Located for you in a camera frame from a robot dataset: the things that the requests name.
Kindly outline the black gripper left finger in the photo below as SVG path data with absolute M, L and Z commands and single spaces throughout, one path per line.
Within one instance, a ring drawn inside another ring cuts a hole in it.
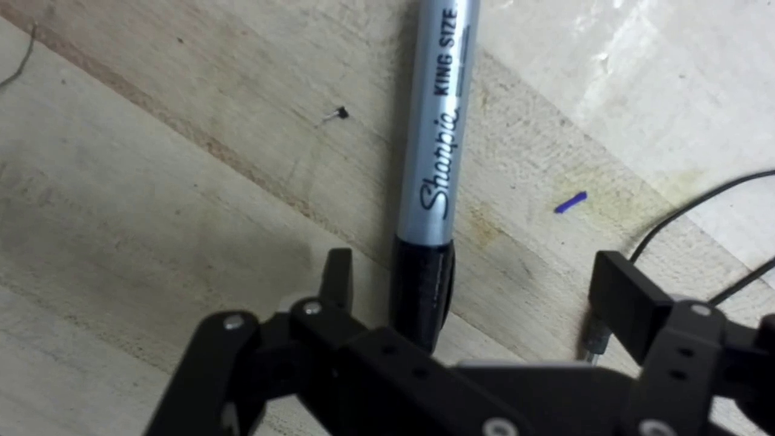
M 302 327 L 331 310 L 351 312 L 354 253 L 326 253 L 319 291 L 260 320 L 246 310 L 204 317 L 143 436 L 250 436 L 271 401 L 309 386 L 312 340 Z

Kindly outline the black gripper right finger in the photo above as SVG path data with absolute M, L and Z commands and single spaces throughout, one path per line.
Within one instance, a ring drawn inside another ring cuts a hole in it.
M 621 253 L 598 253 L 588 303 L 640 365 L 617 425 L 623 436 L 725 436 L 711 401 L 728 398 L 775 434 L 775 327 L 732 322 L 699 302 L 675 302 Z

